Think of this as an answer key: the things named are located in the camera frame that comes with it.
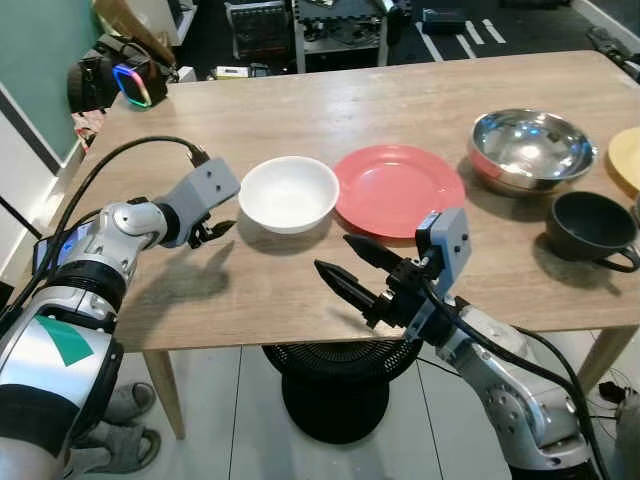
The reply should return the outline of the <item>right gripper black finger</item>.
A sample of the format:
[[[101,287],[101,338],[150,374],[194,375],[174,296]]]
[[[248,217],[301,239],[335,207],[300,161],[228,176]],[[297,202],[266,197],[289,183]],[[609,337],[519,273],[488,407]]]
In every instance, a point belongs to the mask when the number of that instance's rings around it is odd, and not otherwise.
[[[410,273],[410,260],[399,256],[375,239],[366,236],[343,236],[343,239],[360,259],[375,268],[387,271],[392,276],[406,276]]]
[[[379,294],[362,287],[356,276],[346,269],[332,262],[314,262],[314,266],[324,283],[358,311],[383,311],[387,306]]]

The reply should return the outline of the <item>red plate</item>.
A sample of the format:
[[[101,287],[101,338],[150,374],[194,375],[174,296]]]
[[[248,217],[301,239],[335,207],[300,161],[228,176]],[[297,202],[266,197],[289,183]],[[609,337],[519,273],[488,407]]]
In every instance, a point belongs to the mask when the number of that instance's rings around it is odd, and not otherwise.
[[[465,183],[442,156],[408,145],[358,148],[333,172],[338,215],[361,232],[411,239],[431,212],[465,206]]]

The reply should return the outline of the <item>white bowl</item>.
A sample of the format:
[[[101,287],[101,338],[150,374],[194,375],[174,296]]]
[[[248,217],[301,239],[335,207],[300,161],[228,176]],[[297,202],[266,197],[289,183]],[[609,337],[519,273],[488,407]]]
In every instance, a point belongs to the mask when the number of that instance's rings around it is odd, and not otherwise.
[[[241,182],[239,210],[269,232],[297,234],[328,219],[340,197],[340,182],[321,161],[274,157],[253,166]]]

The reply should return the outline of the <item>black floor fan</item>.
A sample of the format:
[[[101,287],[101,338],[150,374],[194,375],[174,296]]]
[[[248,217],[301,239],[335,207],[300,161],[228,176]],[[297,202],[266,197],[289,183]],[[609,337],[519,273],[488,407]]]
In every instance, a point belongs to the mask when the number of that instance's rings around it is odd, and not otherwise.
[[[390,339],[274,344],[262,352],[282,375],[282,398],[293,424],[317,442],[347,445],[378,428],[390,383],[421,349],[421,340]]]

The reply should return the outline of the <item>wooden table leg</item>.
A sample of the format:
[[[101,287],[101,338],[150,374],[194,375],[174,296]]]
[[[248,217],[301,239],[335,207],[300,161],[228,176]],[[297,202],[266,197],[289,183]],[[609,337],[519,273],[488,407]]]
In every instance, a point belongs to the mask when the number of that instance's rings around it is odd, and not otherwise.
[[[637,326],[613,326],[613,328],[600,329],[596,335],[585,360],[577,370],[582,393],[589,394],[605,372],[612,369],[614,361],[623,353],[623,349],[635,337]]]
[[[157,402],[163,407],[175,439],[186,439],[186,421],[183,419],[177,379],[173,369],[172,356],[168,351],[151,349],[142,353],[148,375],[156,390]]]

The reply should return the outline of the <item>yellow plate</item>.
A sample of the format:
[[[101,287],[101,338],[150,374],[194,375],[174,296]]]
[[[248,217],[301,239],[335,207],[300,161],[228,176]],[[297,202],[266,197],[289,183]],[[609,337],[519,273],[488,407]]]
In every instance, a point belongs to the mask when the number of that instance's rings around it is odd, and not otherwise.
[[[640,128],[614,134],[607,145],[607,168],[611,179],[627,196],[635,197],[640,187]]]

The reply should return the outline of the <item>grey slipper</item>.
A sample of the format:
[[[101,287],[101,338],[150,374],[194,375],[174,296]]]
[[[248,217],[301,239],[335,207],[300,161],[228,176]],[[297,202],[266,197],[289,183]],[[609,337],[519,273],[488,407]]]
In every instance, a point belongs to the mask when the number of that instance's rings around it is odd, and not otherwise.
[[[78,480],[86,474],[134,474],[156,460],[161,445],[161,435],[146,426],[100,422],[70,444],[59,480]]]
[[[140,425],[142,417],[155,407],[157,393],[146,381],[120,384],[111,392],[101,421],[115,426]]]

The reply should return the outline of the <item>stainless steel bowl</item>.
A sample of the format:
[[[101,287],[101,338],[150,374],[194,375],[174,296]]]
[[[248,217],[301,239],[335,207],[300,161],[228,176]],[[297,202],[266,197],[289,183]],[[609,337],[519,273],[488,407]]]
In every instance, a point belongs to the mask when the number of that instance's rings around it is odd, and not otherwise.
[[[512,108],[475,120],[467,164],[490,191],[507,197],[552,195],[585,177],[600,157],[588,134],[549,111]]]

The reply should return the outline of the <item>black equipment case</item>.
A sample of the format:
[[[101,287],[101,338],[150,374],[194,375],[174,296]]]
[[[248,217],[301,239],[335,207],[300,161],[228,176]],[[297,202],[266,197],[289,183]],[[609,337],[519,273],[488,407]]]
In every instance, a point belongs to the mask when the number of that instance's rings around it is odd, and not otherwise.
[[[225,0],[237,60],[284,58],[292,50],[291,9],[285,0]]]

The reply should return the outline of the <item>brown cardboard sheet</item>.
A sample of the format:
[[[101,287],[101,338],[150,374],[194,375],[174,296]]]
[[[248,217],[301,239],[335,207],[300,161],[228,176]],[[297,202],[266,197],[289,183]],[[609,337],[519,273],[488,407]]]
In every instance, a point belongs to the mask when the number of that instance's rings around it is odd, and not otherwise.
[[[168,4],[163,0],[134,0],[134,3],[142,3],[142,13],[133,9],[131,0],[90,0],[92,12],[106,33],[132,37],[159,55],[169,67],[177,67],[177,56],[170,45],[177,33],[177,23]]]

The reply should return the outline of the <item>black metal rack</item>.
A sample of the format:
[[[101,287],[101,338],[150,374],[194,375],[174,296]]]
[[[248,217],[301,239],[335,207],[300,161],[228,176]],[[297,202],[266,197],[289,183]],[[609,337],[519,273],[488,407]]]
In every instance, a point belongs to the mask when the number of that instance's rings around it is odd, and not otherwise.
[[[401,9],[397,0],[285,0],[291,12],[294,64],[308,70],[310,55],[374,50],[376,65],[388,58],[390,14]]]

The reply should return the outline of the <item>black device on floor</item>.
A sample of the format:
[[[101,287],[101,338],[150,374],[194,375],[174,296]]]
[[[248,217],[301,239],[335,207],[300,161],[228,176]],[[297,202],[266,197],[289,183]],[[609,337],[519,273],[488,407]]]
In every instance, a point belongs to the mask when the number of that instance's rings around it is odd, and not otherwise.
[[[632,52],[614,37],[608,29],[603,27],[590,27],[585,33],[593,45],[595,51],[600,52],[605,58],[613,61],[618,68],[630,77],[631,81],[639,84],[640,81],[640,54]]]

